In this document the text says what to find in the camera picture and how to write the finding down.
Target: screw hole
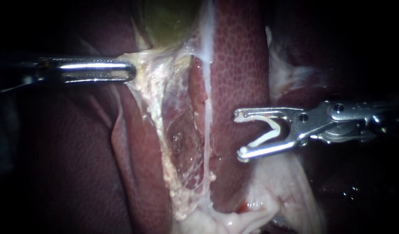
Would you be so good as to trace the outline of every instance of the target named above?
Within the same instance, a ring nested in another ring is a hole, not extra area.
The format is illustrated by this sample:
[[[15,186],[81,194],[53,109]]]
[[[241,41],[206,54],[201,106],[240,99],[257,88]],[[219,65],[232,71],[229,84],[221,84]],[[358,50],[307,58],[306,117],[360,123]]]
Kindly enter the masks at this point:
[[[344,110],[344,106],[341,104],[335,104],[334,105],[334,111],[336,111],[337,113],[340,113]]]
[[[302,113],[299,115],[299,121],[306,122],[308,121],[308,115],[306,113]]]

